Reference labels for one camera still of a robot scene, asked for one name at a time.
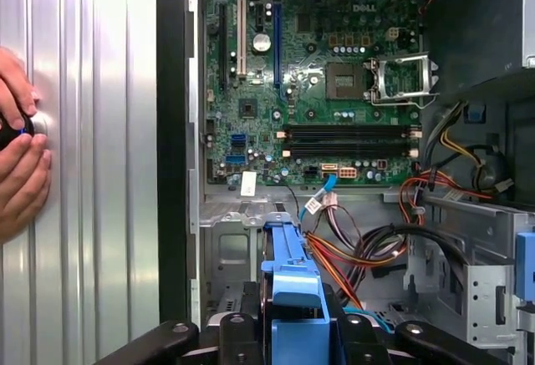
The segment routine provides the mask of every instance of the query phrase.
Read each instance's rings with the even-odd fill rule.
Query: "blue sata port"
[[[246,142],[247,142],[247,136],[245,134],[231,135],[232,146],[245,146]]]
[[[245,165],[245,155],[228,155],[225,158],[227,165]]]

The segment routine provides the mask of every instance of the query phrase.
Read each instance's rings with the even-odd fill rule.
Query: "green circuit board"
[[[236,61],[242,52],[243,4],[245,65]],[[262,6],[260,28],[257,6]],[[388,160],[284,157],[278,132],[284,124],[418,124],[414,106],[377,107],[366,101],[369,76],[361,70],[370,58],[420,51],[417,8],[418,0],[206,0],[208,182],[239,185],[241,173],[249,170],[258,173],[259,185],[320,185],[328,174],[322,164],[330,164],[357,170],[356,175],[346,171],[355,176],[341,178],[341,185],[403,183],[412,171],[404,155]],[[417,90],[420,72],[417,66],[396,66],[389,68],[385,82],[389,94]],[[348,96],[337,96],[340,90]],[[243,138],[238,147],[232,145],[237,135]],[[316,175],[307,173],[313,168]]]

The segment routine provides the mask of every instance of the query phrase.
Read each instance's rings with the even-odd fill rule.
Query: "black ram slot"
[[[227,89],[227,5],[219,5],[219,88]]]
[[[294,143],[283,147],[292,157],[396,158],[407,156],[407,144],[315,144]]]
[[[319,125],[287,126],[284,128],[287,141],[325,139],[400,139],[406,138],[411,130],[407,125]]]

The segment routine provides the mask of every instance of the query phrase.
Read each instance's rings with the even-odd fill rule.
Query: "hand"
[[[30,117],[37,113],[37,97],[20,61],[5,48],[0,48],[0,112],[13,129],[24,127],[19,108]]]
[[[0,151],[0,244],[15,237],[38,214],[50,187],[45,135],[22,134]]]

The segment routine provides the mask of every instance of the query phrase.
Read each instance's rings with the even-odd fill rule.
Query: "white pci slot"
[[[247,0],[237,0],[237,75],[247,75]]]

